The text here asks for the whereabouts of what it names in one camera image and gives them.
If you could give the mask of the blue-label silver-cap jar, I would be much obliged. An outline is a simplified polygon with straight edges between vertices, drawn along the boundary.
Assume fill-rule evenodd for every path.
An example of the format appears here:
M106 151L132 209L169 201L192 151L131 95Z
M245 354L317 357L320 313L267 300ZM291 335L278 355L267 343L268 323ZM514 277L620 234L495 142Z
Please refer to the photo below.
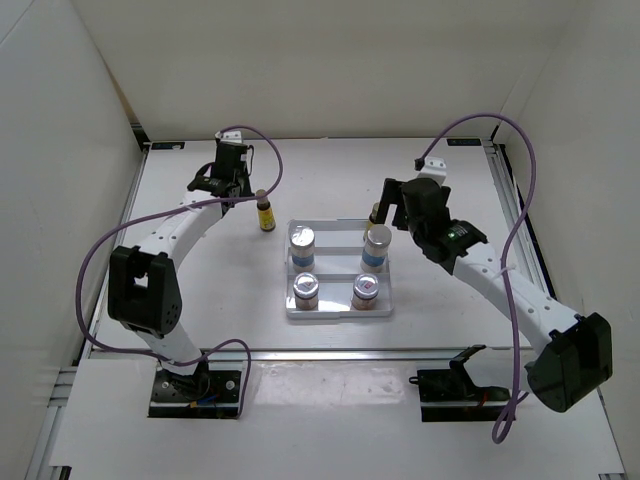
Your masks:
M306 225L296 225L289 236L289 248L293 269L311 272L315 266L315 233Z
M383 270L391 240L391 230L384 224L375 224L367 230L360 262L363 271L376 273Z

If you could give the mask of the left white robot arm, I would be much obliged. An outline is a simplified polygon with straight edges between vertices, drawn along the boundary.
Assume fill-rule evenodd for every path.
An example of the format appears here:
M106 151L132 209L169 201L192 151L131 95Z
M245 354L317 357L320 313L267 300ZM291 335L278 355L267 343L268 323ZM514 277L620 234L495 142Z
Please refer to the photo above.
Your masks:
M181 201L185 208L167 217L132 247L110 256L107 311L161 356L188 400L206 395L210 377L202 370L200 350L179 324L182 311L177 271L191 249L233 207L234 198L252 195L247 153L240 139L216 142L215 159L201 167Z

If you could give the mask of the yellow sauce bottle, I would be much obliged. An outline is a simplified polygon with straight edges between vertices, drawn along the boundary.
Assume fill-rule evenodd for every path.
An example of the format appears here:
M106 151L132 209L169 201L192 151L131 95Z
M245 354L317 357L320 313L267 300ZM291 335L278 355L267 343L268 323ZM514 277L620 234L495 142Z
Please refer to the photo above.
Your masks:
M371 212L368 217L366 230L369 230L371 227L373 227L376 224L378 209L379 209L379 203L375 202L372 206Z
M264 232L271 232L276 228L276 221L270 200L264 189L256 191L258 197L256 207L258 211L259 227Z

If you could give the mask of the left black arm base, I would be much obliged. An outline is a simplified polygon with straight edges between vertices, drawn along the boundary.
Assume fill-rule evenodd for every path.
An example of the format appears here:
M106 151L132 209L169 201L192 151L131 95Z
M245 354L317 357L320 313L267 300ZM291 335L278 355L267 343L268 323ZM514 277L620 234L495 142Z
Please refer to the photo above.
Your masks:
M158 367L149 395L152 419L239 420L252 364L233 368L201 362L190 376Z

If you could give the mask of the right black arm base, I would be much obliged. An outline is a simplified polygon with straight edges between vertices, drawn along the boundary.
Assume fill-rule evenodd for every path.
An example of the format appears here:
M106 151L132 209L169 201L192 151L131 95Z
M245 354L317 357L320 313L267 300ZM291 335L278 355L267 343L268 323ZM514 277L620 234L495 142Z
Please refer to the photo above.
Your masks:
M454 356L444 367L421 368L408 379L418 389L423 423L493 422L511 400L506 386L473 379L467 363L495 353L476 344Z

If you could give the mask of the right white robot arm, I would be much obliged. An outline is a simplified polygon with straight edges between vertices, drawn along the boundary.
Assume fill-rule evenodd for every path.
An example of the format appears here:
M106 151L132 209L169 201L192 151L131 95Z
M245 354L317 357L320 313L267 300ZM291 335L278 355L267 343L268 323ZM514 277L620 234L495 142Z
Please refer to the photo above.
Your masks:
M609 322L598 313L577 313L502 266L484 233L451 217L450 192L429 178L388 178L376 221L384 223L394 206L393 226L409 232L429 261L475 289L507 319L515 319L537 354L525 366L530 391L555 412L569 410L613 374Z

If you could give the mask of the brown spice jar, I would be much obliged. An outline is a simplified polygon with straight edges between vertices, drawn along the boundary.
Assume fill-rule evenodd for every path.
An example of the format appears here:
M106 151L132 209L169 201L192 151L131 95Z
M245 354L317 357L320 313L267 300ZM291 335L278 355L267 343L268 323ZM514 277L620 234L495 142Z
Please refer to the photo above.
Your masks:
M352 307L357 310L371 310L375 307L380 291L379 279L371 273L358 275L353 282Z
M313 310L319 300L319 280L310 272L298 274L293 281L293 295L296 308L299 310Z

